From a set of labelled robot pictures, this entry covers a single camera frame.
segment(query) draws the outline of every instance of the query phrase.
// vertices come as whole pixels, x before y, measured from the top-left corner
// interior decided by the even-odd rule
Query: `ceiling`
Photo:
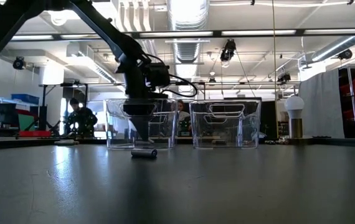
[[[250,1],[215,1],[210,0],[209,16],[207,19],[207,30],[231,30],[231,29],[272,29],[273,28],[273,8],[264,6],[260,3],[271,3],[271,1],[257,0],[254,6],[250,5],[230,5],[221,6],[222,3],[248,3]],[[346,2],[345,0],[330,1],[288,1],[275,0],[275,4],[317,4],[321,2],[334,3]],[[149,2],[149,21],[151,29],[155,31],[168,30],[168,14],[166,11],[159,10],[166,5],[165,0],[151,0]],[[133,10],[130,14],[133,21]],[[350,6],[340,4],[335,6],[323,7],[275,7],[275,28],[276,29],[299,29],[299,28],[342,28],[355,27],[355,4]],[[19,30],[18,34],[78,34],[93,32],[81,20],[68,20],[62,26],[55,26],[51,22],[50,15],[43,12],[39,17],[33,18],[26,22]],[[274,77],[276,68],[287,63],[285,71],[291,74],[292,80],[298,79],[297,61],[292,60],[303,52],[316,52],[328,44],[332,43],[340,37],[304,37],[304,47],[301,46],[301,37],[279,37],[275,40],[271,37],[257,38],[236,38],[235,43],[238,56],[234,56],[229,67],[222,68],[218,54],[226,43],[227,39],[210,38],[209,43],[202,44],[200,53],[200,64],[197,74],[192,80],[208,80],[210,72],[215,72],[216,80],[219,82],[237,82],[244,80],[244,71],[248,75],[248,79],[252,81],[268,80],[268,75]],[[157,39],[154,41],[158,56],[167,64],[170,64],[170,72],[174,73],[173,51],[172,45],[166,44],[165,40]],[[66,78],[79,78],[81,80],[91,79],[92,82],[105,82],[99,78],[92,70],[85,66],[73,65],[66,57],[66,48],[68,42],[12,42],[7,45],[8,50],[24,49],[42,49],[51,55],[56,56],[68,65]],[[115,70],[117,64],[113,57],[104,57],[105,54],[110,55],[110,49],[107,44],[102,41],[81,42],[81,45],[89,45],[96,53],[95,60],[110,73]],[[353,58],[355,58],[355,46],[351,47]],[[340,63],[337,59],[329,59],[328,65]],[[121,75],[115,75],[117,80],[122,80]],[[93,88],[94,91],[107,91],[107,88]]]

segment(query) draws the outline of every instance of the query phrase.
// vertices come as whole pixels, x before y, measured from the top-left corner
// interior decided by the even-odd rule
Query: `small metal cylinder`
[[[132,149],[130,153],[132,157],[154,159],[155,157],[157,157],[158,151],[156,149]]]
[[[302,138],[302,119],[290,119],[288,123],[290,129],[290,138]]]

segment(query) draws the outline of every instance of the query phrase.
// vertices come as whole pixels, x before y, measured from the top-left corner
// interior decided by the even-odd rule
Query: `air duct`
[[[203,30],[207,23],[209,0],[168,0],[168,18],[171,30]],[[173,44],[176,75],[191,78],[197,72],[201,44]]]
[[[312,61],[320,62],[355,46],[355,36],[342,37],[312,55]]]

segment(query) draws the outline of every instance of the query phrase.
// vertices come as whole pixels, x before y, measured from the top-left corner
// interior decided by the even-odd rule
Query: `black table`
[[[0,223],[355,223],[355,147],[0,150]]]

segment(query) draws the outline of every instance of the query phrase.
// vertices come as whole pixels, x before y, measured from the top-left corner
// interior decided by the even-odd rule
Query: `clear plastic bin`
[[[112,99],[106,108],[110,149],[171,149],[175,144],[177,101],[171,99]]]
[[[196,100],[190,103],[194,148],[256,148],[259,100]]]

